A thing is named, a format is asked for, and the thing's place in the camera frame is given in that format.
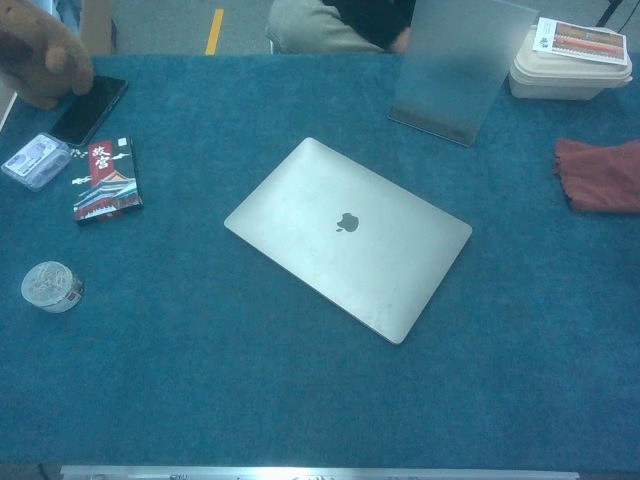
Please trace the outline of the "silver laptop with apple logo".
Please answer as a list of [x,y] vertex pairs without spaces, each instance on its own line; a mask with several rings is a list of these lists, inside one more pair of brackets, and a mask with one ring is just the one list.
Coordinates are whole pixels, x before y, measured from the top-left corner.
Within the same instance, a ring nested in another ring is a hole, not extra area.
[[311,137],[224,225],[395,345],[408,336],[473,232]]

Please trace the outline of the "blue table cloth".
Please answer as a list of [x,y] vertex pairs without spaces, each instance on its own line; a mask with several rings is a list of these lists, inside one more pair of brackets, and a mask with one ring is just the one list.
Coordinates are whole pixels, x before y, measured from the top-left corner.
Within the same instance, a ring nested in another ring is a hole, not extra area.
[[[640,139],[640,81],[502,90],[473,146],[391,122],[391,55],[109,56],[144,205],[78,225],[69,182],[0,173],[0,463],[640,473],[640,215],[585,215],[560,137]],[[392,345],[224,228],[314,137],[472,226]],[[26,301],[45,261],[84,283]]]

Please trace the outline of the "frosted acrylic sign stand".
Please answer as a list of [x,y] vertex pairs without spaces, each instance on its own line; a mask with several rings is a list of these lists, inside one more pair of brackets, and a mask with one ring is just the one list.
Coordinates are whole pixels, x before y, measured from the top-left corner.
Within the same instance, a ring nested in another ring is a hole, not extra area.
[[471,146],[537,18],[508,0],[416,0],[389,118]]

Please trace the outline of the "seated person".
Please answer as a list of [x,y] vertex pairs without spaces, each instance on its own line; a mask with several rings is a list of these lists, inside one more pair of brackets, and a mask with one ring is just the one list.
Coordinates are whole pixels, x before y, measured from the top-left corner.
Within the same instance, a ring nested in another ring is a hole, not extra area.
[[277,53],[403,53],[416,0],[273,0],[265,33]]

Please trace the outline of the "dark box with palace print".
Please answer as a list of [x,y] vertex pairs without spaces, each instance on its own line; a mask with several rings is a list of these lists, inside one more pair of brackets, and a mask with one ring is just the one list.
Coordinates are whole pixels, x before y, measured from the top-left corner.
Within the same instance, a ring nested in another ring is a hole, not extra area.
[[103,221],[143,207],[134,143],[118,136],[74,149],[69,163],[73,219]]

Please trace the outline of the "black smartphone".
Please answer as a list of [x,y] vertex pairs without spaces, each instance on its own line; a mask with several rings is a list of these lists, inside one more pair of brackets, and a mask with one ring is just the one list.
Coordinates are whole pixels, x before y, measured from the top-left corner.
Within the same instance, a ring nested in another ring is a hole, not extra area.
[[86,144],[127,87],[126,80],[96,75],[92,89],[71,102],[49,134],[72,146]]

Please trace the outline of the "clear round jar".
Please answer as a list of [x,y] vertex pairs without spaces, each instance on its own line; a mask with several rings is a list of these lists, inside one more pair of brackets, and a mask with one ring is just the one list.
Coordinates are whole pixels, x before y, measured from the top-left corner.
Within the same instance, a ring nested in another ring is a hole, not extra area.
[[23,298],[49,313],[63,313],[82,298],[84,283],[66,265],[45,261],[27,272],[21,283]]

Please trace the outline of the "red cloth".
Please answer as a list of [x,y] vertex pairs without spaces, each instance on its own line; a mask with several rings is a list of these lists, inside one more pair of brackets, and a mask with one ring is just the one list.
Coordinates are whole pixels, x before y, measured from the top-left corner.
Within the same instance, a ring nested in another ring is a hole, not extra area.
[[640,140],[603,147],[559,138],[554,173],[574,211],[640,214]]

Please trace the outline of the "beige takeout container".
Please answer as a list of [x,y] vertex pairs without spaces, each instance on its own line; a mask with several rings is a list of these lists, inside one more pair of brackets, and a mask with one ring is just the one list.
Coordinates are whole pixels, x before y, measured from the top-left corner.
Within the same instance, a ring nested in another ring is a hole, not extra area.
[[514,97],[587,101],[633,80],[630,58],[623,66],[535,51],[535,31],[536,26],[531,26],[510,67],[508,79]]

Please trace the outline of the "clear plastic case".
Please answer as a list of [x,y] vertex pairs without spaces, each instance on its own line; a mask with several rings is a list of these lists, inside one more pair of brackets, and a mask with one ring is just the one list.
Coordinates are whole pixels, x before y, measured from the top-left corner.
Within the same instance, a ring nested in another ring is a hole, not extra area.
[[4,162],[3,173],[31,191],[41,190],[71,160],[71,149],[63,141],[39,133]]

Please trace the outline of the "cardboard box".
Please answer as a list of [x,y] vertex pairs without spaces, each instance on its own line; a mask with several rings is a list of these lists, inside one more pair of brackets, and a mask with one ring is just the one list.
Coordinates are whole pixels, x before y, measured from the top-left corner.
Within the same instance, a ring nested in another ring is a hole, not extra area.
[[112,14],[112,0],[82,0],[79,35],[90,54],[116,53],[117,29]]

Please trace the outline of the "printed paper card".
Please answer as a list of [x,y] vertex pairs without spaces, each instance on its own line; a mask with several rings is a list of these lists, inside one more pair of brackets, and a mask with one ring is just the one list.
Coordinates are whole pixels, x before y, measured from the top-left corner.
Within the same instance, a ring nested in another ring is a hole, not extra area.
[[625,35],[546,17],[538,20],[532,50],[612,65],[628,64]]

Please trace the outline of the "brown plush toy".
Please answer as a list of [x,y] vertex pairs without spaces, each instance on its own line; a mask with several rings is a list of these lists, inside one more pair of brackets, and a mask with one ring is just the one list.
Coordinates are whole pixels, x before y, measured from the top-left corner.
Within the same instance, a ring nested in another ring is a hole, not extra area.
[[88,94],[94,68],[85,46],[30,0],[0,0],[0,80],[25,102],[51,110]]

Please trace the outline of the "aluminium rail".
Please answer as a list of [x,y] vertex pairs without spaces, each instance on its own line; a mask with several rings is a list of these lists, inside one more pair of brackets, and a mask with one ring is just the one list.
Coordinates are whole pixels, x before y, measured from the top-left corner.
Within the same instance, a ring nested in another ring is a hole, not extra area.
[[64,465],[63,480],[581,480],[577,472],[482,469]]

